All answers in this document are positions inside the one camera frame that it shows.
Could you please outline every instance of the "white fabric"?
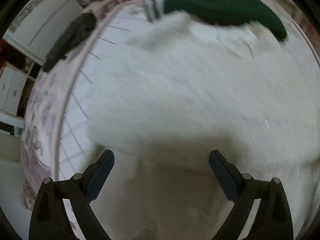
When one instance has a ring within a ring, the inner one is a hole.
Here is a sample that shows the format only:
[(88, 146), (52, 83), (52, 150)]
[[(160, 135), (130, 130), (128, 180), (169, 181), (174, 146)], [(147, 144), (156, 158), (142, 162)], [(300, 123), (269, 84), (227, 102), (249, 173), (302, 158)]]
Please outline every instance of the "white fabric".
[(208, 163), (219, 149), (241, 172), (281, 179), (297, 236), (319, 205), (320, 71), (261, 25), (255, 42), (230, 50), (192, 23), (173, 14), (97, 64), (88, 136), (116, 163), (92, 209), (111, 238), (149, 228), (157, 239), (211, 239), (232, 208)]

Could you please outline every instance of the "dark green garment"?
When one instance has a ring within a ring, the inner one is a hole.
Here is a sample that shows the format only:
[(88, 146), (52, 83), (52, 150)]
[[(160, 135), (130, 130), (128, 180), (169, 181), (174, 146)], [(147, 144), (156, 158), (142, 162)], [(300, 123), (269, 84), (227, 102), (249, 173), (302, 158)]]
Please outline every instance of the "dark green garment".
[(183, 10), (210, 24), (242, 25), (258, 21), (278, 40), (287, 32), (278, 16), (260, 0), (165, 0), (164, 11)]

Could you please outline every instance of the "cabinet door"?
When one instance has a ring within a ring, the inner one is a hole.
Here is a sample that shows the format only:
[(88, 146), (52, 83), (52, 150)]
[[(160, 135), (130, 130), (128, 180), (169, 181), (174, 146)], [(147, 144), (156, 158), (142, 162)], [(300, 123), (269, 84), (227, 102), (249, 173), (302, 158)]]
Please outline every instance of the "cabinet door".
[(13, 115), (17, 114), (20, 98), (26, 81), (27, 76), (25, 74), (20, 71), (15, 72), (4, 104), (4, 111), (7, 113)]
[(0, 77), (0, 109), (4, 109), (4, 103), (13, 79), (15, 71), (10, 67), (3, 67)]

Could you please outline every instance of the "metal screw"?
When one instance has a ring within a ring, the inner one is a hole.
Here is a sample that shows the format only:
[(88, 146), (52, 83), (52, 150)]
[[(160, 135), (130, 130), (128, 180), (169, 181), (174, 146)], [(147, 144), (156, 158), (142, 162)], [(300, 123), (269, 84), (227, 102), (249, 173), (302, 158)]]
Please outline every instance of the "metal screw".
[(242, 177), (247, 180), (251, 179), (251, 175), (249, 173), (242, 174)]
[(51, 181), (51, 178), (45, 178), (45, 179), (43, 180), (43, 183), (44, 183), (44, 184), (48, 184), (50, 181)]
[(75, 175), (72, 176), (73, 179), (77, 180), (77, 179), (81, 179), (82, 174), (81, 173), (76, 173)]
[(277, 177), (273, 178), (273, 181), (276, 183), (276, 184), (279, 184), (281, 182), (281, 180)]

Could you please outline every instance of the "white blanket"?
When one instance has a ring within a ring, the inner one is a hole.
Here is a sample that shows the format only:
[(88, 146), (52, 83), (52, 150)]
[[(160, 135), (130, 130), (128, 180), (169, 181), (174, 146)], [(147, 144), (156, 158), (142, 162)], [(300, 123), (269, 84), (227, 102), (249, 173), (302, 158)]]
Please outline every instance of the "white blanket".
[(208, 163), (218, 149), (240, 172), (281, 179), (297, 236), (319, 205), (320, 71), (261, 25), (235, 39), (201, 28), (175, 13), (96, 66), (88, 136), (116, 163), (92, 208), (114, 239), (212, 239), (232, 208)]

